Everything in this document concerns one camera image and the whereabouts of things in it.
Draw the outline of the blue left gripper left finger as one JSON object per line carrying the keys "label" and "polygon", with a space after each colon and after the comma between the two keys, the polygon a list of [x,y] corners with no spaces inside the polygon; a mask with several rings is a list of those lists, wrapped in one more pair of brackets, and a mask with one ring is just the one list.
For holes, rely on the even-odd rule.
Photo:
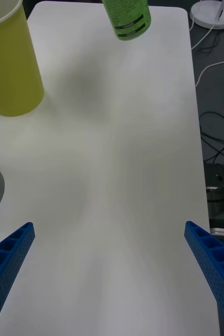
{"label": "blue left gripper left finger", "polygon": [[27,222],[0,242],[0,312],[34,239],[33,223]]}

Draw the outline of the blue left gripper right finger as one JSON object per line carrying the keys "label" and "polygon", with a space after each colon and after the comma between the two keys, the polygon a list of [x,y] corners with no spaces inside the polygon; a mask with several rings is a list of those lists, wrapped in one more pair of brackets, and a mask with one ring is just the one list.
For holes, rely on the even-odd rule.
{"label": "blue left gripper right finger", "polygon": [[224,321],[224,243],[187,221],[184,237],[207,280]]}

